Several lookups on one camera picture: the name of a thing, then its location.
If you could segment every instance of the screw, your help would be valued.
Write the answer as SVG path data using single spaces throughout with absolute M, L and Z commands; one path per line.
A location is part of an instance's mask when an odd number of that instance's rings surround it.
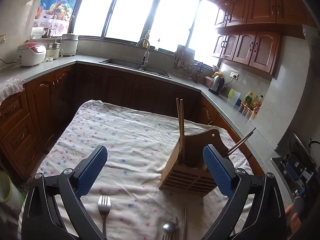
M 41 173 L 37 173 L 37 174 L 34 176 L 34 178 L 35 178 L 35 179 L 39 179 L 39 178 L 41 178 L 41 176 L 42 176 Z
M 237 173 L 238 173 L 239 175 L 246 174 L 245 170 L 244 170 L 244 169 L 241 169 L 241 168 L 237 169 Z
M 72 173 L 72 169 L 71 168 L 67 168 L 63 171 L 64 174 L 69 175 L 70 173 Z
M 268 173 L 267 173 L 267 176 L 268 176 L 270 179 L 274 179 L 274 178 L 275 178 L 275 176 L 274 176 L 273 173 L 271 173 L 271 172 L 268 172 Z

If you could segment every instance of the faucet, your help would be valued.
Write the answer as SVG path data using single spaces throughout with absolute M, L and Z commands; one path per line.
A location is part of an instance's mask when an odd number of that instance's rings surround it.
M 146 38 L 140 39 L 140 40 L 137 42 L 137 45 L 136 45 L 137 48 L 139 47 L 140 41 L 147 41 L 147 43 L 148 43 L 147 51 L 145 52 L 144 57 L 143 57 L 143 61 L 142 61 L 142 67 L 145 68 L 145 67 L 147 66 L 148 59 L 149 59 L 150 42 L 149 42 L 149 40 L 146 39 Z

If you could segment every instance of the electrical outlet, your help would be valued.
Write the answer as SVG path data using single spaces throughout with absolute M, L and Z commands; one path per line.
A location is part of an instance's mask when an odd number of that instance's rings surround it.
M 239 74 L 235 73 L 235 72 L 231 72 L 230 77 L 234 78 L 234 79 L 238 79 Z
M 5 43 L 5 38 L 6 38 L 7 34 L 2 34 L 0 35 L 0 43 Z

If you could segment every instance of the electric kettle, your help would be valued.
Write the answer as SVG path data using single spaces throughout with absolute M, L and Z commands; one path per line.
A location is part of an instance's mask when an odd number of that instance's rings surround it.
M 209 91 L 214 93 L 215 95 L 218 95 L 223 85 L 224 85 L 224 78 L 220 75 L 217 75 L 214 77 L 211 83 L 211 86 L 209 88 Z

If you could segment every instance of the countertop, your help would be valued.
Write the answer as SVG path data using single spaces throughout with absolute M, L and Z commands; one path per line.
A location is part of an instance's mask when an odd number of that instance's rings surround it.
M 52 62 L 40 63 L 39 65 L 33 67 L 10 66 L 6 69 L 2 69 L 0 72 L 0 83 L 9 79 L 10 77 L 21 79 L 23 83 L 26 83 L 44 74 L 75 63 L 94 65 L 128 73 L 134 73 L 198 91 L 217 109 L 217 111 L 226 119 L 229 125 L 240 137 L 245 136 L 254 128 L 255 122 L 249 122 L 241 113 L 238 112 L 238 108 L 236 106 L 231 106 L 227 102 L 226 98 L 209 92 L 205 85 L 197 84 L 191 80 L 177 77 L 172 73 L 168 73 L 171 77 L 171 79 L 169 79 L 135 69 L 99 63 L 103 60 L 105 60 L 105 58 L 79 54 L 72 57 L 59 57 Z M 271 145 L 265 140 L 263 135 L 260 134 L 258 130 L 254 131 L 252 136 L 245 142 L 245 144 L 263 171 L 272 172 L 275 174 L 284 201 L 284 206 L 291 204 L 291 194 L 270 161 L 270 159 L 273 157 L 281 156 L 273 150 Z

